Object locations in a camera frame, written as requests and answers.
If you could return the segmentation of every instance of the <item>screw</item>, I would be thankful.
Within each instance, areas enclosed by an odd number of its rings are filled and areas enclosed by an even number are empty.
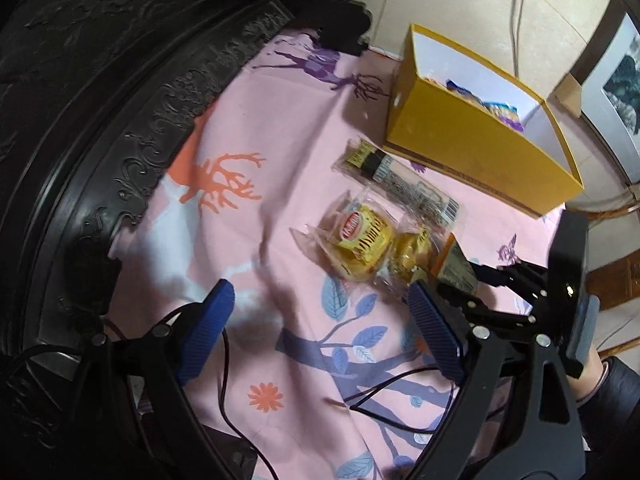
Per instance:
[[[171,332],[171,328],[168,325],[156,325],[151,329],[151,333],[155,337],[167,337]]]
[[[104,334],[96,334],[91,338],[91,344],[94,346],[102,346],[107,342],[107,336]]]
[[[549,339],[549,336],[546,334],[538,334],[536,336],[536,343],[544,348],[547,348],[549,345],[551,345],[551,339]]]
[[[489,336],[491,335],[489,329],[482,325],[475,326],[473,333],[478,339],[489,339]]]

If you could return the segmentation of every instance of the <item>hand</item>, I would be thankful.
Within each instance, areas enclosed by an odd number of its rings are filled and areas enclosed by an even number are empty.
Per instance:
[[[580,378],[574,379],[573,377],[567,376],[569,387],[574,393],[575,400],[584,399],[598,386],[603,371],[604,365],[600,360],[596,347],[592,344],[591,348],[589,348],[587,364],[582,370]]]

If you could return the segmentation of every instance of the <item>yellow snack package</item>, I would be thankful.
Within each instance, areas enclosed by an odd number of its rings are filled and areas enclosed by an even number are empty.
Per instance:
[[[388,286],[402,300],[410,283],[417,276],[425,276],[429,272],[437,254],[438,249],[427,224],[415,216],[404,216],[375,281]]]
[[[429,230],[422,226],[418,232],[404,232],[396,236],[389,256],[389,270],[400,280],[409,284],[420,267],[428,270],[434,253]]]
[[[322,250],[341,277],[371,279],[396,236],[396,223],[371,199],[356,199],[337,217],[330,231],[316,230]]]

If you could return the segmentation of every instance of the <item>label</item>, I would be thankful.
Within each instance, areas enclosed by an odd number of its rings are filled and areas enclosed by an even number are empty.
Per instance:
[[[396,161],[393,157],[385,156],[373,174],[373,181],[379,183],[395,202],[437,226],[449,230],[458,216],[460,209],[458,202],[452,198],[447,201],[446,196],[427,186],[422,180],[418,182],[404,180],[393,171],[394,163]]]
[[[351,240],[355,238],[359,227],[362,226],[362,216],[357,211],[351,213],[344,221],[342,229],[340,229],[340,238],[342,240]]]
[[[447,225],[453,225],[456,221],[459,210],[460,204],[450,198],[446,208],[444,208],[444,211],[441,214],[442,219],[447,223]]]
[[[444,251],[446,254],[441,267],[436,266],[433,269],[437,272],[437,278],[443,283],[454,286],[457,290],[475,294],[478,278],[453,235],[449,236]]]
[[[378,261],[391,241],[393,229],[375,211],[361,206],[340,228],[338,247],[350,250],[364,264]]]
[[[360,170],[366,158],[376,150],[377,148],[373,144],[361,140],[358,149],[347,157],[347,162]]]
[[[426,227],[421,227],[418,232],[418,241],[416,244],[416,253],[421,253],[431,245],[429,238],[429,230]]]

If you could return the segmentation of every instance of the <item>black carved furniture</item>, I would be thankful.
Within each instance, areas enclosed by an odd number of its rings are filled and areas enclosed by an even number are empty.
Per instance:
[[[136,225],[193,119],[281,28],[366,48],[350,0],[7,0],[0,15],[0,367],[83,348]],[[2,388],[2,449],[42,475],[76,362],[48,354]]]

